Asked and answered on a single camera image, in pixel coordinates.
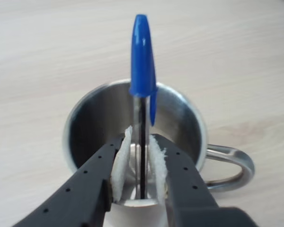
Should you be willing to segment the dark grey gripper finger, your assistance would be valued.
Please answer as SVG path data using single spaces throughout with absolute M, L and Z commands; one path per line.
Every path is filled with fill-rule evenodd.
M 101 227 L 113 202 L 110 176 L 131 130 L 103 145 L 52 196 L 17 227 Z
M 192 158 L 172 141 L 155 134 L 166 150 L 168 195 L 165 200 L 170 227 L 255 227 L 243 210 L 219 207 L 201 178 Z

